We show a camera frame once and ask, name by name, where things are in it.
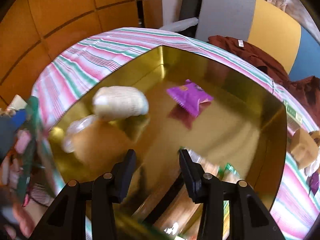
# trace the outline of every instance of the human hand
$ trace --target human hand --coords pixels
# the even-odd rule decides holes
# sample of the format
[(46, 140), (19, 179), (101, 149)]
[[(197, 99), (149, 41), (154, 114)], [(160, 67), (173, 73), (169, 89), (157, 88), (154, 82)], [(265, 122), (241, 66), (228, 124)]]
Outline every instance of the human hand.
[[(1, 187), (2, 194), (0, 198), (6, 198), (5, 200), (1, 200), (0, 202), (6, 201), (7, 203), (11, 203), (12, 205), (12, 214), (13, 217), (17, 220), (21, 233), (25, 237), (30, 237), (35, 225), (34, 222), (27, 211), (25, 211), (16, 197), (9, 192), (7, 187)], [(10, 225), (4, 225), (5, 230), (9, 234), (12, 239), (15, 239), (17, 233), (14, 228)]]

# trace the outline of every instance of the striped tablecloth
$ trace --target striped tablecloth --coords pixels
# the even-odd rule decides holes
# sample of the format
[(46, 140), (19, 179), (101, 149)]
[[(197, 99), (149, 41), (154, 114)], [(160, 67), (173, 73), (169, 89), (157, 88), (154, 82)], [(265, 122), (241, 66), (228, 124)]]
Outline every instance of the striped tablecloth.
[[(139, 55), (161, 45), (214, 59), (254, 80), (280, 101), (287, 100), (303, 116), (307, 131), (319, 128), (282, 86), (239, 57), (202, 41), (161, 30), (120, 28), (86, 38), (62, 52), (41, 73), (32, 95), (39, 98), (41, 158), (56, 194), (65, 182), (57, 171), (47, 140), (50, 128), (95, 84)], [(320, 212), (320, 193), (309, 195), (306, 176), (287, 153), (284, 173), (271, 214), (286, 239), (303, 239)], [(86, 223), (88, 232), (91, 224)]]

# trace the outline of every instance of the brown clothing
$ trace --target brown clothing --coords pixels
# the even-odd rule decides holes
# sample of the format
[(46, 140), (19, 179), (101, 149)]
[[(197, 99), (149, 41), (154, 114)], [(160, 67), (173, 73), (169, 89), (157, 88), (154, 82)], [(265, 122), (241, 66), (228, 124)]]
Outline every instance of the brown clothing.
[(291, 82), (284, 67), (262, 49), (244, 41), (239, 47), (238, 40), (230, 37), (211, 36), (209, 43), (242, 58), (271, 77), (275, 83), (287, 89), (306, 109), (320, 126), (320, 79), (311, 76)]

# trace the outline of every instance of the purple packet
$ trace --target purple packet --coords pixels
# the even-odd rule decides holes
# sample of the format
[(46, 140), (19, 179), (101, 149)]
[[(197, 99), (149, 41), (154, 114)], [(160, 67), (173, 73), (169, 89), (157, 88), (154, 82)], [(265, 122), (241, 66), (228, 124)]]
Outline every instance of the purple packet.
[(186, 80), (186, 84), (183, 86), (167, 89), (167, 93), (182, 108), (195, 117), (200, 114), (199, 104), (213, 100), (212, 96), (189, 79)]
[(319, 173), (315, 172), (314, 174), (311, 175), (311, 177), (308, 178), (308, 180), (309, 180), (310, 191), (312, 191), (313, 195), (315, 195), (319, 189)]

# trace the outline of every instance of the clothing tag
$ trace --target clothing tag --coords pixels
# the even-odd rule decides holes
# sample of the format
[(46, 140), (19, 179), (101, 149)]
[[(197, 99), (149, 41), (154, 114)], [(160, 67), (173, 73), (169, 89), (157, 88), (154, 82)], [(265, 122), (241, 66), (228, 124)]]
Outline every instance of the clothing tag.
[(243, 41), (241, 41), (241, 40), (238, 40), (238, 44), (239, 44), (239, 47), (244, 47), (244, 44), (243, 44)]

